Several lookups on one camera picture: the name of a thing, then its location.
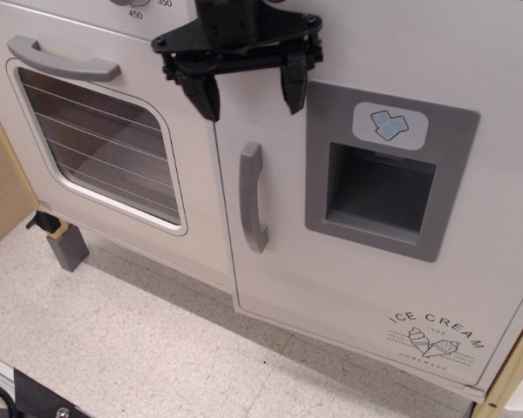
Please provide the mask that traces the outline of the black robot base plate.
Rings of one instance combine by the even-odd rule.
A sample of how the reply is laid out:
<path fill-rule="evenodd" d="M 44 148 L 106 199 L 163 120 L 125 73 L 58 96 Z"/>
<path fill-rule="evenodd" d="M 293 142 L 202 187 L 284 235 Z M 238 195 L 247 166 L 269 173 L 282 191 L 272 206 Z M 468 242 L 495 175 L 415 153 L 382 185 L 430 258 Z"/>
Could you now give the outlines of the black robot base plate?
<path fill-rule="evenodd" d="M 13 376 L 7 382 L 13 387 L 14 394 L 0 385 L 0 417 L 92 417 L 17 368 L 13 369 Z"/>

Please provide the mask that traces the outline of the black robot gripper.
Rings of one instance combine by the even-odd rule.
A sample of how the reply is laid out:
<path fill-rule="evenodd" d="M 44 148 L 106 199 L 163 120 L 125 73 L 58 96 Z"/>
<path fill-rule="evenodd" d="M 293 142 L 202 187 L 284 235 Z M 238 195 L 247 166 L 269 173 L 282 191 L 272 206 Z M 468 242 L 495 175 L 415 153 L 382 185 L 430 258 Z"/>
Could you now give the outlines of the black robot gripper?
<path fill-rule="evenodd" d="M 281 67 L 282 93 L 291 115 L 305 103 L 308 68 L 323 61 L 312 14 L 280 10 L 265 1 L 197 1 L 197 17 L 151 42 L 163 72 L 180 85 L 202 117 L 218 121 L 215 75 Z"/>

